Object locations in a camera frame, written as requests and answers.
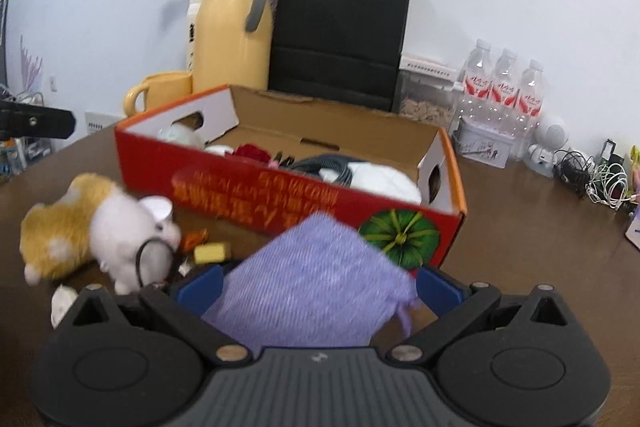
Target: yellow sponge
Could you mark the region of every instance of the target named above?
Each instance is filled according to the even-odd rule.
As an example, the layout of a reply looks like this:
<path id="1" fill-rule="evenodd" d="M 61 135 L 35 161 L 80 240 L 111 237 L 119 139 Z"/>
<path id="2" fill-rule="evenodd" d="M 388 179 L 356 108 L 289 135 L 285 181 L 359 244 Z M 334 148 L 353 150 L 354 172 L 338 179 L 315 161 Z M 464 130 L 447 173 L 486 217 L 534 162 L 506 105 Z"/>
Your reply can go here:
<path id="1" fill-rule="evenodd" d="M 200 245 L 193 251 L 196 264 L 224 263 L 231 258 L 231 248 L 228 243 L 207 243 Z"/>

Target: flower vase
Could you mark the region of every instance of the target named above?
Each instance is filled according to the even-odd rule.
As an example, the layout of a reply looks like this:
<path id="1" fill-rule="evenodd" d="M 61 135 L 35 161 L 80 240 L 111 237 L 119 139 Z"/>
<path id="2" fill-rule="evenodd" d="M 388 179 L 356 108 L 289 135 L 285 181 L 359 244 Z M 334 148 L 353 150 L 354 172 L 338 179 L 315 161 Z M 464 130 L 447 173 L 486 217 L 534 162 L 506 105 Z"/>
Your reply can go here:
<path id="1" fill-rule="evenodd" d="M 195 25 L 193 92 L 222 84 L 267 89 L 272 26 L 267 0 L 203 0 Z"/>

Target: white speaker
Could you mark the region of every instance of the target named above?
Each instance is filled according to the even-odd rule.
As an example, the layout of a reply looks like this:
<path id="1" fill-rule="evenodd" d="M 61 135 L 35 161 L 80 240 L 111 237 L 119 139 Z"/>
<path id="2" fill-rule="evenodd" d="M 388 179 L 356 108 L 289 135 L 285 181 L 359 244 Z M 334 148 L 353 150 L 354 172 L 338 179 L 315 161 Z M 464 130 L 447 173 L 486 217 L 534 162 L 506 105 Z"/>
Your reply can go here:
<path id="1" fill-rule="evenodd" d="M 534 138 L 536 144 L 529 147 L 529 156 L 525 158 L 525 163 L 535 172 L 551 178 L 554 175 L 554 153 L 562 149 L 569 140 L 564 120 L 554 114 L 542 114 Z"/>
<path id="2" fill-rule="evenodd" d="M 554 114 L 543 114 L 534 133 L 536 141 L 546 150 L 555 152 L 562 149 L 569 140 L 564 120 Z"/>

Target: cardboard box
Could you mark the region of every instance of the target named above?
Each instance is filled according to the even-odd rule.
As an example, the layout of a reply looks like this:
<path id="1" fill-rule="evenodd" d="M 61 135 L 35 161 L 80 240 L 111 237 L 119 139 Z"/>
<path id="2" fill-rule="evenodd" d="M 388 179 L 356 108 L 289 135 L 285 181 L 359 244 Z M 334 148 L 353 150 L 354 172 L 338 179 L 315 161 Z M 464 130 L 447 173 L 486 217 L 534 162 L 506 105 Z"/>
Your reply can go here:
<path id="1" fill-rule="evenodd" d="M 202 116 L 196 132 L 206 142 L 234 148 L 253 143 L 271 155 L 282 151 L 297 159 L 339 152 L 392 166 L 417 183 L 423 205 L 156 139 L 161 129 L 194 113 Z M 430 260 L 439 266 L 466 215 L 460 173 L 444 129 L 382 111 L 222 86 L 120 122 L 115 134 L 122 176 L 130 190 L 160 194 L 257 232 L 276 235 L 316 211 L 356 229 L 384 210 L 419 211 L 440 232 Z"/>

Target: white cloth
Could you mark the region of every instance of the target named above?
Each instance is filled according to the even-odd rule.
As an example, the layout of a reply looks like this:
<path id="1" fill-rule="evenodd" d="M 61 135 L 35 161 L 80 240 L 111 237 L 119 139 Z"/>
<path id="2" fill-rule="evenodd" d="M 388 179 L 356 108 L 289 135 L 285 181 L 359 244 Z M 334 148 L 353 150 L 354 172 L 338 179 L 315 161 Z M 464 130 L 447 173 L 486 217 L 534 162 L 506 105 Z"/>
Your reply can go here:
<path id="1" fill-rule="evenodd" d="M 388 165 L 375 165 L 366 162 L 350 162 L 348 165 L 353 172 L 351 188 L 407 203 L 422 203 L 420 188 L 404 172 Z M 338 172 L 331 169 L 320 169 L 320 177 L 322 181 L 333 183 L 338 177 Z"/>

